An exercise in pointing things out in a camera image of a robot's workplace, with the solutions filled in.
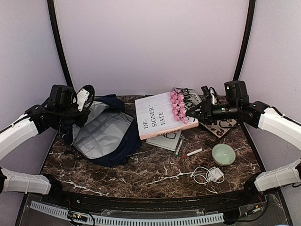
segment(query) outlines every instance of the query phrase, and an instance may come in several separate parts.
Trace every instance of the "black pole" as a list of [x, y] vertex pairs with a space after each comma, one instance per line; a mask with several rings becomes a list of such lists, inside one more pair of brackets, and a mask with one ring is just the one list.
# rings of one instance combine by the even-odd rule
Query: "black pole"
[[248, 47], [248, 42], [249, 42], [250, 33], [251, 33], [251, 27], [252, 27], [254, 10], [255, 10], [255, 2], [256, 2], [256, 0], [250, 0], [249, 1], [248, 15], [246, 17], [246, 27], [245, 27], [243, 42], [241, 44], [240, 53], [239, 53], [235, 73], [234, 73], [234, 76], [233, 76], [233, 81], [239, 79], [241, 69], [243, 67], [244, 59], [245, 59], [245, 56], [246, 56], [246, 49]]
[[71, 76], [70, 76], [70, 73], [68, 70], [65, 54], [63, 51], [60, 32], [58, 30], [58, 25], [57, 25], [57, 20], [56, 20], [56, 15], [55, 15], [55, 5], [54, 5], [53, 0], [47, 0], [47, 3], [48, 3], [48, 10], [49, 10], [52, 32], [53, 32], [53, 36], [55, 39], [56, 50], [58, 53], [58, 57], [60, 58], [60, 62], [61, 62], [63, 73], [64, 73], [64, 76], [66, 79], [66, 83], [67, 83], [67, 86], [74, 88], [74, 85], [72, 83]]

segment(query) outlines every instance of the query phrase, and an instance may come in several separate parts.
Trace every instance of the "brown marble tabletop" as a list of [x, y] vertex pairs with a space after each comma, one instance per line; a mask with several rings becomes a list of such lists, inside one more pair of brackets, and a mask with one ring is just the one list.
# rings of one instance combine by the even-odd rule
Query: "brown marble tabletop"
[[[126, 103], [126, 112], [135, 115], [134, 100], [138, 97], [120, 97]], [[121, 198], [182, 198], [221, 194], [243, 189], [243, 184], [260, 166], [240, 126], [229, 131], [220, 140], [202, 127], [182, 131], [185, 140], [179, 155], [203, 148], [186, 159], [175, 158], [174, 152], [149, 145], [143, 141], [126, 165], [109, 168], [95, 165], [57, 137], [45, 161], [42, 173], [55, 176], [65, 191], [81, 194]], [[216, 166], [211, 147], [205, 140], [230, 145], [236, 153], [235, 162], [219, 167], [225, 175], [223, 183], [197, 184], [190, 174], [198, 166]]]

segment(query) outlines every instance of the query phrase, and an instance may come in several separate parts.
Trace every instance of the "navy blue bag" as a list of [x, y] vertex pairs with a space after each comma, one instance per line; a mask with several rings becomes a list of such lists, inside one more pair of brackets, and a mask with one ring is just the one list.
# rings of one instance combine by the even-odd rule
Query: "navy blue bag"
[[125, 164], [141, 145], [136, 119], [116, 95], [96, 98], [89, 109], [83, 127], [69, 123], [61, 128], [63, 140], [98, 165]]

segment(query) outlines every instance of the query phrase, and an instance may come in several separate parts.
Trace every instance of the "light green bowl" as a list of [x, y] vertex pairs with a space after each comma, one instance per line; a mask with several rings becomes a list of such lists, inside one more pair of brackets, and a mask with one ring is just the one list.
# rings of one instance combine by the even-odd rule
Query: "light green bowl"
[[233, 148], [229, 145], [218, 144], [212, 149], [212, 157], [216, 164], [229, 166], [235, 161], [236, 155]]

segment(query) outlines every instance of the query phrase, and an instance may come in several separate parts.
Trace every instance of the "marker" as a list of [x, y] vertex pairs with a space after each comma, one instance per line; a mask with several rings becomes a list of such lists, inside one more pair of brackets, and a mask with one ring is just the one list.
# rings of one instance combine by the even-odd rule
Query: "marker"
[[188, 157], [188, 156], [191, 156], [191, 155], [193, 155], [193, 154], [199, 153], [199, 152], [201, 152], [202, 150], [203, 150], [203, 149], [200, 148], [200, 149], [195, 150], [195, 151], [193, 151], [193, 152], [190, 152], [190, 153], [188, 153], [188, 154], [186, 154], [186, 155], [183, 155], [181, 158], [184, 159], [184, 158], [186, 158], [186, 157]]
[[184, 140], [184, 136], [181, 137], [181, 140], [180, 140], [180, 143], [179, 143], [179, 146], [177, 148], [177, 151], [175, 152], [175, 157], [178, 157], [178, 154], [179, 154], [179, 151], [180, 151], [180, 148], [182, 146], [182, 143], [183, 143], [183, 140]]

